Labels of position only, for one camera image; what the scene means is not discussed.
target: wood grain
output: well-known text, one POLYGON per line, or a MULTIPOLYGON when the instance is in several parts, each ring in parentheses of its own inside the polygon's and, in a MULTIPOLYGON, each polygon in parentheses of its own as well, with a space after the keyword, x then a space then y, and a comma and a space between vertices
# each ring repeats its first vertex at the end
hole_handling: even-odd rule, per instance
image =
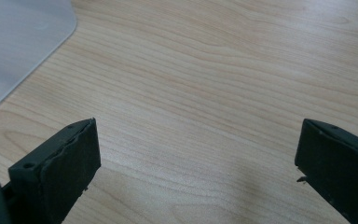
POLYGON ((0 104, 7 167, 94 117, 64 223, 346 223, 294 165, 303 118, 358 135, 358 1, 74 0, 74 34, 0 104))

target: black object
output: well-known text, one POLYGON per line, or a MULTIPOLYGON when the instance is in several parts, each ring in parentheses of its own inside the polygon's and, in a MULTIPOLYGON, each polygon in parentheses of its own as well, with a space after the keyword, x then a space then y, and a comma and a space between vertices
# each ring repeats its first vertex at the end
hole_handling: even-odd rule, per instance
POLYGON ((358 223, 358 137, 334 125, 304 119, 296 166, 350 223, 358 223))
POLYGON ((62 223, 99 167, 95 119, 66 126, 8 169, 0 224, 62 223))

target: translucent plastic sheet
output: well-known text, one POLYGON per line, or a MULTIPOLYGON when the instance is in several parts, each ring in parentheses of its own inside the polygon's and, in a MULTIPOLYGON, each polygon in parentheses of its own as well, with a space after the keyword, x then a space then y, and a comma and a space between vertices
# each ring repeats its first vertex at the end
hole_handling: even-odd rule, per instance
POLYGON ((0 101, 75 28, 70 0, 0 0, 0 101))

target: light wood surface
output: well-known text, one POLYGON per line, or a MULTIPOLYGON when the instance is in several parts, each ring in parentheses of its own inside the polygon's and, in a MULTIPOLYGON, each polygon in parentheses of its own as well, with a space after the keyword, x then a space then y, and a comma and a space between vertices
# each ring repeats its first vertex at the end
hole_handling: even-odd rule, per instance
POLYGON ((358 0, 73 0, 74 34, 0 104, 7 167, 97 119, 64 223, 347 223, 294 165, 303 118, 358 135, 358 0))

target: wooden table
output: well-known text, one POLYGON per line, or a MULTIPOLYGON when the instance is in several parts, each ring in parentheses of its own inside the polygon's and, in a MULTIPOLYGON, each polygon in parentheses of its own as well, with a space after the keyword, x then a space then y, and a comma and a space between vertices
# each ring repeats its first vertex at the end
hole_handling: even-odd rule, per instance
POLYGON ((0 104, 7 167, 97 119, 64 223, 346 223, 294 165, 303 118, 358 135, 358 1, 74 0, 74 34, 0 104))

